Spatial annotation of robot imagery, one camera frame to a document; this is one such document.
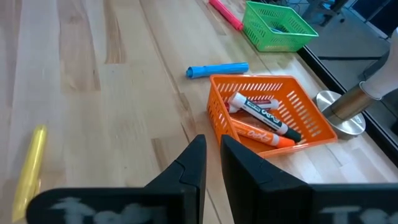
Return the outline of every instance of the wooden tabletop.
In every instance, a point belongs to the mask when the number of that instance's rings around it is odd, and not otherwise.
[[[243,0],[224,2],[242,18]],[[142,187],[205,134],[204,223],[233,223],[210,83],[185,78],[189,66],[228,62],[293,75],[311,97],[326,89],[297,54],[260,54],[203,0],[1,1],[1,223],[38,124],[49,129],[42,190]],[[366,133],[269,161],[309,183],[398,181]]]

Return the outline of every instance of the blue marker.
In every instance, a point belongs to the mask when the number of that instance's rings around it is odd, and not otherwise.
[[[229,63],[221,65],[205,65],[189,67],[185,75],[188,78],[209,77],[212,74],[242,74],[249,70],[249,64]]]

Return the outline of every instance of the orange plastic basket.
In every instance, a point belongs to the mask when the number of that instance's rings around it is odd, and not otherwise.
[[[328,121],[294,77],[212,75],[210,82],[207,111],[219,144],[221,143],[221,135],[229,134],[259,156],[266,158],[337,141],[336,134]],[[279,108],[271,110],[270,113],[301,133],[302,140],[296,146],[276,149],[244,136],[239,136],[233,128],[231,116],[252,125],[260,126],[260,128],[266,128],[266,126],[246,112],[235,114],[227,112],[224,102],[227,102],[236,91],[254,101],[273,98],[279,100]]]

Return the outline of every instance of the yellow marker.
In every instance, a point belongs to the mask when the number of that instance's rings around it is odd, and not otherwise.
[[[12,206],[12,222],[24,218],[28,203],[39,192],[39,172],[46,137],[47,128],[44,125],[36,127],[19,177],[14,205]]]

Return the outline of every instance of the marker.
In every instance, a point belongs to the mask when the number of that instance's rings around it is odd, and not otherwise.
[[[188,78],[200,78],[209,77],[212,74],[242,74],[248,70],[249,64],[247,62],[191,66],[185,72],[185,76]]]
[[[276,99],[270,99],[270,100],[258,100],[258,101],[254,101],[255,103],[257,103],[257,105],[259,107],[261,107],[262,109],[266,109],[266,110],[276,110],[279,107],[279,102]],[[234,106],[231,106],[229,103],[224,103],[226,110],[229,113],[236,113],[238,111],[242,111],[239,108],[236,108]]]
[[[224,16],[224,18],[238,31],[243,30],[243,23],[229,11],[219,0],[209,0],[209,3]]]
[[[239,92],[236,92],[231,96],[229,103],[237,108],[242,108],[249,114],[253,115],[255,118],[270,126],[277,134],[292,139],[295,142],[301,141],[300,133],[288,127],[285,123],[274,117],[274,115],[268,113],[265,109],[262,109]]]
[[[278,149],[295,145],[294,141],[291,139],[278,136],[277,134],[261,128],[256,128],[234,118],[231,118],[231,120],[236,132],[242,136],[262,142],[269,146],[275,146]]]
[[[15,192],[14,205],[12,206],[12,222],[16,222],[25,216],[28,203],[38,194],[40,189],[39,172],[43,159],[47,128],[42,125],[35,128],[25,164],[21,170],[21,176]]]

